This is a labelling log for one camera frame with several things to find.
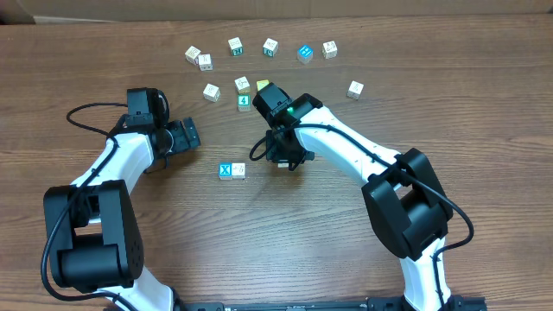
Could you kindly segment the plain wooden block front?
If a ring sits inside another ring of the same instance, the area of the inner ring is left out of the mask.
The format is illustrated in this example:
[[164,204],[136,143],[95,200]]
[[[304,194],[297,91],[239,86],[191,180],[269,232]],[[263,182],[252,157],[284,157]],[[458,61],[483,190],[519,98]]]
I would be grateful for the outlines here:
[[232,164],[232,178],[243,180],[245,178],[245,164],[242,162],[234,162]]

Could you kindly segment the blue X block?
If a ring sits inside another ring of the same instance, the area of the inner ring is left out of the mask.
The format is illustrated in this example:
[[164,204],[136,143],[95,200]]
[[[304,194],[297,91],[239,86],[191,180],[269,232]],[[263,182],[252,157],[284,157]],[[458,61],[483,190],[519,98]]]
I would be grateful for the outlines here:
[[232,164],[230,162],[222,162],[219,164],[219,178],[221,180],[232,178]]

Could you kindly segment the wooden block yellow side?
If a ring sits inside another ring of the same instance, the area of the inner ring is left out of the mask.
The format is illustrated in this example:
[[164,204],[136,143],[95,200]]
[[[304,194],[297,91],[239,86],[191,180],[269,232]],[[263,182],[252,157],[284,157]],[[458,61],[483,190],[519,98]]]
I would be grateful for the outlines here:
[[245,76],[235,79],[234,85],[238,94],[246,94],[251,91],[251,85]]

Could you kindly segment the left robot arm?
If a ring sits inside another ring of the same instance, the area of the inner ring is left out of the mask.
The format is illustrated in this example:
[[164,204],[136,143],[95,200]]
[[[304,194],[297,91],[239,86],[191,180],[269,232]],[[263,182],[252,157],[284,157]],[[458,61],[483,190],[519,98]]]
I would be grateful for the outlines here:
[[198,148],[199,134],[190,117],[170,120],[158,89],[128,90],[124,108],[101,133],[105,148],[92,166],[44,194],[42,285],[60,301],[106,298],[120,310],[183,310],[176,290],[145,267],[130,194],[157,162]]

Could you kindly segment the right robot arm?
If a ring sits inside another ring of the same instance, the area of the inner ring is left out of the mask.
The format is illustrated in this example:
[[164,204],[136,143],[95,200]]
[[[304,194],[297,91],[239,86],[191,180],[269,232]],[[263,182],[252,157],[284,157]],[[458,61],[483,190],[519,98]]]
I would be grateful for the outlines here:
[[343,124],[319,99],[292,99],[273,83],[252,104],[270,126],[262,140],[264,158],[293,171],[323,156],[360,185],[373,232],[400,260],[404,308],[452,309],[439,250],[453,209],[426,155],[382,147]]

